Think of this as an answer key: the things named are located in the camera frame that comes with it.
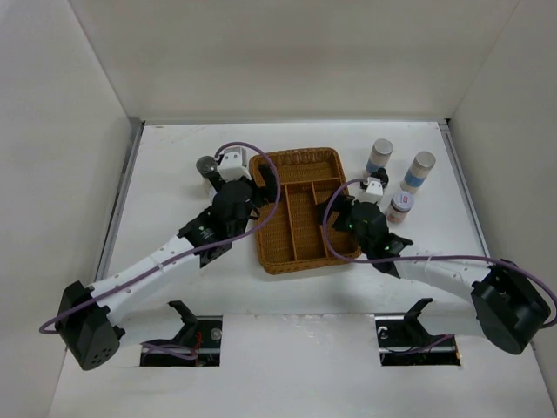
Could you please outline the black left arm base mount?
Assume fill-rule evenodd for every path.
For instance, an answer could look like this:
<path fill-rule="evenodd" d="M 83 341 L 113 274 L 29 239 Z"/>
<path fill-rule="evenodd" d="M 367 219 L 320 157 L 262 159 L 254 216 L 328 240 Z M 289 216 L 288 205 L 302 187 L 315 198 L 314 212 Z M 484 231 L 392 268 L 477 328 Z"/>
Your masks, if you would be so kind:
<path fill-rule="evenodd" d="M 219 367 L 224 318 L 197 316 L 182 301 L 169 307 L 177 312 L 181 328 L 171 337 L 148 340 L 140 367 Z"/>

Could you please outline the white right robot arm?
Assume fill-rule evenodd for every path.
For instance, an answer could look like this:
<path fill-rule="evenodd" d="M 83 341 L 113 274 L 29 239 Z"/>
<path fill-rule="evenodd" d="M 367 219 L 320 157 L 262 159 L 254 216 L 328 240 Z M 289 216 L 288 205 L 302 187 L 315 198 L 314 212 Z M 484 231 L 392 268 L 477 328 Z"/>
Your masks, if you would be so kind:
<path fill-rule="evenodd" d="M 365 255 L 362 263 L 399 280 L 414 280 L 469 304 L 438 311 L 422 298 L 405 313 L 379 321 L 378 334 L 391 347 L 426 350 L 452 334 L 484 337 L 508 354 L 521 354 L 543 328 L 552 327 L 548 289 L 514 263 L 472 255 L 434 255 L 391 232 L 374 203 L 339 194 L 317 206 L 323 228 L 349 233 Z"/>

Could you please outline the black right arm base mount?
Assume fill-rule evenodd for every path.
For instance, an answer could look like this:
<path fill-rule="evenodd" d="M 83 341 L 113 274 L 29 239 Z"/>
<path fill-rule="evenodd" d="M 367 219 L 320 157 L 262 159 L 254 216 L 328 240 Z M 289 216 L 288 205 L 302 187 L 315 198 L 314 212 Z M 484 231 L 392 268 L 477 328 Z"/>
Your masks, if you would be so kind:
<path fill-rule="evenodd" d="M 404 313 L 374 317 L 383 367 L 460 366 L 460 354 L 451 334 L 430 334 L 419 321 L 433 298 L 423 298 Z"/>

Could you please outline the black cap white bottle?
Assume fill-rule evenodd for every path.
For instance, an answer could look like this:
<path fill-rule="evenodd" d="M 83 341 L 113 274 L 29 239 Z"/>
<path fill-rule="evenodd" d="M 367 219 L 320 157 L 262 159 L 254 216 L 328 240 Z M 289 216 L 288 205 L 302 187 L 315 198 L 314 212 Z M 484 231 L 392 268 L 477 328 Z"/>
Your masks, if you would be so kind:
<path fill-rule="evenodd" d="M 371 174 L 371 176 L 375 179 L 378 179 L 383 188 L 386 188 L 388 186 L 389 176 L 384 167 L 380 167 L 379 169 L 377 169 Z"/>

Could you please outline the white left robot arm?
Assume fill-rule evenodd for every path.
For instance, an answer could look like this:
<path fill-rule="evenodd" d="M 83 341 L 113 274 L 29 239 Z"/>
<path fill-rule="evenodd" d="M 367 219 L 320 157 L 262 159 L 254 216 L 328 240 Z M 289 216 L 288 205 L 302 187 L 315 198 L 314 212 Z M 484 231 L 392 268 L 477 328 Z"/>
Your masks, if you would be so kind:
<path fill-rule="evenodd" d="M 248 236 L 247 225 L 258 218 L 260 207 L 280 201 L 279 175 L 272 162 L 258 167 L 262 186 L 241 163 L 228 165 L 206 156 L 198 160 L 197 169 L 214 191 L 209 207 L 135 265 L 90 286 L 76 281 L 64 289 L 55 330 L 84 371 L 100 367 L 132 342 L 125 317 L 171 283 L 173 269 L 212 263 Z"/>

